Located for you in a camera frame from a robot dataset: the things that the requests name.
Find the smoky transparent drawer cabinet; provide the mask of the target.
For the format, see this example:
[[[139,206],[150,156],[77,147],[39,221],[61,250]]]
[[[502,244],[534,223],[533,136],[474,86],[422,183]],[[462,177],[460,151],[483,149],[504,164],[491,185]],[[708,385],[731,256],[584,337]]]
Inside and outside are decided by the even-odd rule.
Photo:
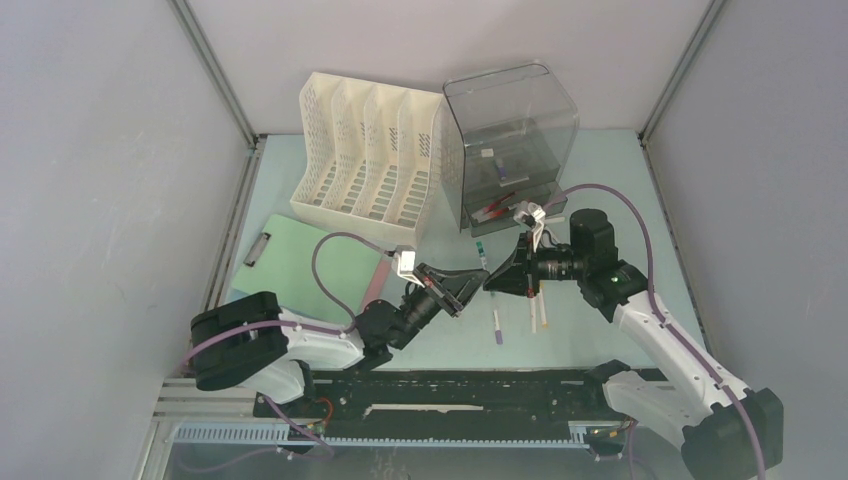
[[[472,218],[511,192],[516,195],[506,207],[522,201],[544,205],[560,193],[580,119],[576,103],[545,63],[450,79],[442,92],[463,148],[442,178],[461,230],[480,237],[513,227],[512,212],[483,223]],[[498,157],[508,171],[503,183]]]

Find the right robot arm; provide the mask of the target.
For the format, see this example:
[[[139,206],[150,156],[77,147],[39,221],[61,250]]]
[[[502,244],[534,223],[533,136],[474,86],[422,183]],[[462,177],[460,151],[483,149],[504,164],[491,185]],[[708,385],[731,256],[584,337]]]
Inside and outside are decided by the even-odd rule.
[[[620,259],[607,215],[581,209],[569,219],[570,241],[542,244],[545,214],[524,203],[527,227],[485,290],[527,298],[544,281],[573,281],[588,305],[633,340],[671,384],[666,390],[613,360],[591,370],[581,392],[585,411],[614,411],[676,447],[695,479],[761,478],[784,456],[784,406],[770,389],[751,389],[682,328],[650,289],[648,278]]]

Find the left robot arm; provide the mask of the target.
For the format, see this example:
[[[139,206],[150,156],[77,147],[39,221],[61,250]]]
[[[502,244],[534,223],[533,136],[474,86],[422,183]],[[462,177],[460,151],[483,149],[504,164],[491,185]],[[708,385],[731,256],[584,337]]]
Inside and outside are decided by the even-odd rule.
[[[314,368],[368,372],[388,363],[438,314],[458,316],[483,286],[484,269],[441,270],[419,264],[400,306],[377,299],[351,327],[283,309],[263,291],[197,315],[186,361],[201,391],[235,387],[270,398],[292,416],[316,403]]]

